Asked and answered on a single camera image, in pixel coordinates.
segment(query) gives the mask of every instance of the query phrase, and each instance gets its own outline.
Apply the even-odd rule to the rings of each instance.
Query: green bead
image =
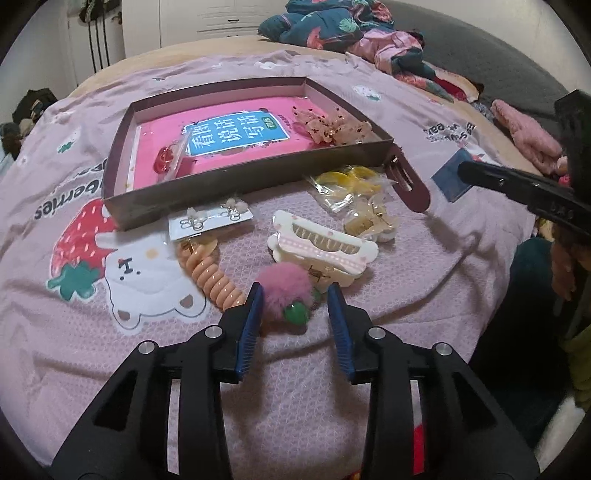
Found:
[[[283,310],[283,318],[294,325],[308,323],[308,308],[300,301],[295,301]]]

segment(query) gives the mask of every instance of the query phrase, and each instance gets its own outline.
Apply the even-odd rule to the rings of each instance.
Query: hanging cable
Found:
[[[92,47],[92,32],[90,31],[90,7],[95,0],[86,0],[86,25],[88,25],[88,44],[90,45],[90,56],[92,57],[92,68],[96,73],[95,49]]]
[[[105,39],[105,53],[107,55],[107,66],[111,66],[111,61],[109,60],[109,46],[107,44],[107,27],[105,26],[105,4],[103,4],[103,37]]]
[[[92,48],[92,32],[90,31],[90,24],[88,25],[88,45],[90,45],[90,56],[92,57],[92,68],[96,73],[95,49]]]
[[[96,30],[96,48],[99,50],[100,69],[102,70],[104,67],[103,67],[103,56],[100,54],[99,21],[98,21],[98,19],[95,20],[95,30]]]

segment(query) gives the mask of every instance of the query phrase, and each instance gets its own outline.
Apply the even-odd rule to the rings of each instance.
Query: red strawberry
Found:
[[[115,224],[111,217],[102,213],[103,201],[95,199],[82,207],[82,210],[66,228],[53,249],[51,276],[58,277],[66,264],[76,267],[81,261],[90,269],[99,270],[98,278],[105,276],[105,257],[114,250],[96,246],[97,233],[112,232]]]

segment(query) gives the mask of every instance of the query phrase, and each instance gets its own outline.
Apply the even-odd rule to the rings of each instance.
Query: floral blanket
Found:
[[[452,100],[433,81],[435,71],[423,61],[423,36],[397,31],[382,2],[289,0],[285,8],[287,13],[274,15],[259,26],[259,35],[316,50],[348,51],[402,82]]]

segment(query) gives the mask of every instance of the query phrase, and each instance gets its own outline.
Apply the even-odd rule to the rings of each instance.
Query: gray headboard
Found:
[[[483,83],[481,100],[490,105],[499,98],[533,116],[558,136],[554,101],[568,91],[552,75],[520,51],[447,15],[422,7],[384,0],[398,30],[424,34],[425,60]]]

